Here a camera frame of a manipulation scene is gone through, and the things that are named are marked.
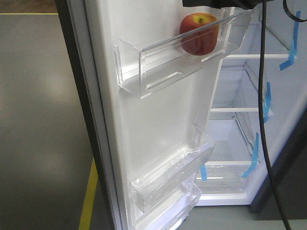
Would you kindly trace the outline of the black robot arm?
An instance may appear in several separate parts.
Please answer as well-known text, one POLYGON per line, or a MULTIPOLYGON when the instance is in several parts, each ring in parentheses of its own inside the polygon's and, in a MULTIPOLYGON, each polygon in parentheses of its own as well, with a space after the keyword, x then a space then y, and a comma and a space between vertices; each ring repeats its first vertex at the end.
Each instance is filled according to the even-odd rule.
POLYGON ((183 7, 207 6, 215 9, 237 7, 244 10, 254 9, 262 0, 183 0, 183 7))

